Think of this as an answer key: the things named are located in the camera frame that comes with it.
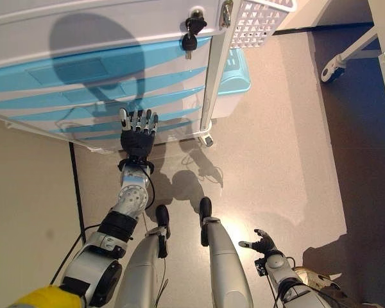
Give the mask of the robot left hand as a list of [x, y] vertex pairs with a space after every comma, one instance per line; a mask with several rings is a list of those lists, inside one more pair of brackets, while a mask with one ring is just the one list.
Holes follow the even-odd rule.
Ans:
[[151, 153], [157, 132], [158, 115], [148, 109], [137, 111], [136, 124], [133, 125], [133, 112], [119, 109], [121, 122], [121, 147], [129, 156], [147, 158]]

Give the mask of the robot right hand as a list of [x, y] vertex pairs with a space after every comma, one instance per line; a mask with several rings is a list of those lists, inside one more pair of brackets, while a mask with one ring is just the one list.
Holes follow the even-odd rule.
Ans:
[[255, 250], [256, 252], [263, 254], [265, 257], [270, 257], [272, 255], [284, 256], [284, 254], [278, 250], [274, 241], [267, 232], [258, 228], [253, 231], [260, 237], [260, 239], [256, 242], [239, 241], [238, 245], [240, 247]]

